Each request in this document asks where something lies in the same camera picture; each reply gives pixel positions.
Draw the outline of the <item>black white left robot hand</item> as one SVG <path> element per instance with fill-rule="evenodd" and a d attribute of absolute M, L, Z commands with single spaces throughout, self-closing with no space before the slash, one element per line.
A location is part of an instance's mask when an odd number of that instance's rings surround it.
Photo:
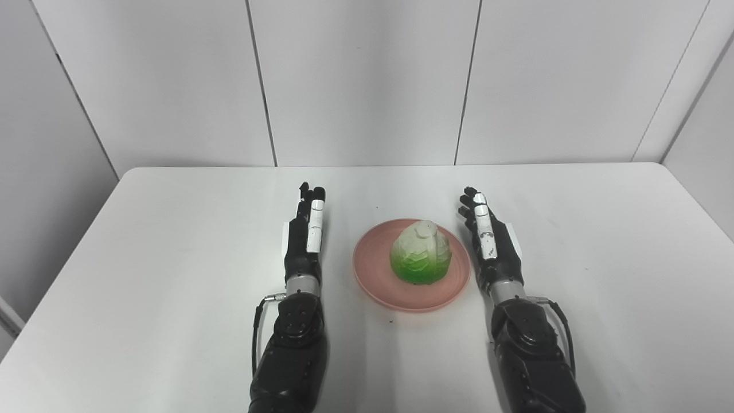
<path fill-rule="evenodd" d="M 323 218 L 326 191 L 322 186 L 310 188 L 304 181 L 299 187 L 300 199 L 296 215 L 288 223 L 288 239 L 284 256 L 285 280 L 297 275 L 312 275 L 322 281 Z"/>

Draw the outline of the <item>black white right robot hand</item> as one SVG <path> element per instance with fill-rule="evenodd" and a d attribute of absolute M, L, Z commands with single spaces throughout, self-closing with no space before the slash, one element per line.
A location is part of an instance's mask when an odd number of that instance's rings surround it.
<path fill-rule="evenodd" d="M 503 282 L 524 285 L 521 258 L 507 225 L 497 219 L 485 195 L 467 186 L 459 201 L 462 206 L 458 212 L 464 217 L 479 264 L 477 282 L 480 290 L 489 293 L 493 285 Z"/>

